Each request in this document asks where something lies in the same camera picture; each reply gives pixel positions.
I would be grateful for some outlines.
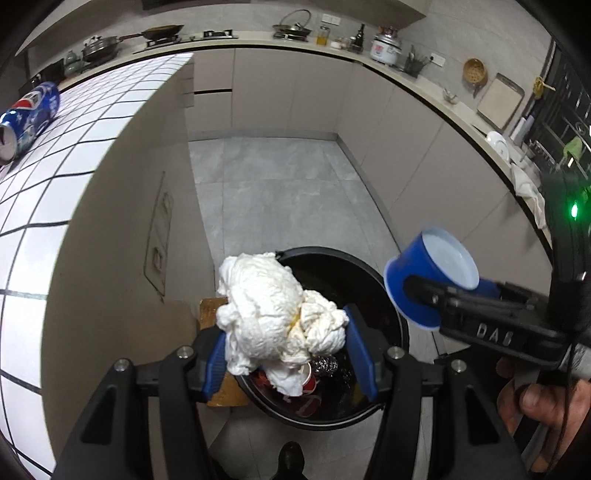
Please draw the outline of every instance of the shoe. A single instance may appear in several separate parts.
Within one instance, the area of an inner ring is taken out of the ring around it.
[[[304,452],[301,451],[300,444],[297,442],[287,442],[279,452],[277,473],[274,479],[305,478],[302,474],[304,465]]]

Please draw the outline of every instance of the pepsi can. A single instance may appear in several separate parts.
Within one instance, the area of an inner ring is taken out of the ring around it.
[[[60,92],[52,82],[36,86],[0,116],[0,163],[26,152],[60,107]]]

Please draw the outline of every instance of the gas stove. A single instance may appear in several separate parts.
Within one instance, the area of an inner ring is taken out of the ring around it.
[[[175,35],[174,37],[162,38],[160,40],[148,40],[146,42],[146,48],[141,51],[152,50],[153,48],[159,47],[167,47],[169,45],[176,45],[179,43],[191,43],[203,40],[231,40],[233,38],[238,38],[238,35],[235,35],[234,30],[231,28],[219,32],[215,30],[205,30],[201,37],[198,37],[197,35],[188,35],[186,37]]]

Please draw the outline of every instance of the jar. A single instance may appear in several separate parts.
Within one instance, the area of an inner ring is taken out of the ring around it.
[[[321,25],[320,31],[318,32],[318,37],[316,37],[316,44],[325,47],[328,43],[329,35],[330,29],[328,27],[325,27],[324,25]]]

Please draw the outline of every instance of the cabinet door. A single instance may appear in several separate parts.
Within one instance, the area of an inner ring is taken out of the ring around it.
[[[361,164],[388,104],[394,85],[361,65],[354,65],[340,113],[338,134]]]
[[[545,295],[550,291],[550,260],[509,192],[463,243],[481,277],[510,281]]]
[[[230,92],[194,95],[194,106],[185,109],[189,141],[201,140],[200,132],[230,130],[231,116]]]
[[[289,128],[336,133],[353,63],[303,53]]]
[[[300,59],[296,51],[236,49],[232,128],[287,128]]]
[[[193,63],[194,92],[232,88],[233,48],[197,51]]]
[[[506,193],[488,163],[445,123],[390,208],[394,238],[405,248],[425,226],[435,225],[462,241]]]
[[[366,181],[390,209],[417,170],[443,119],[401,88],[394,87],[361,164]]]

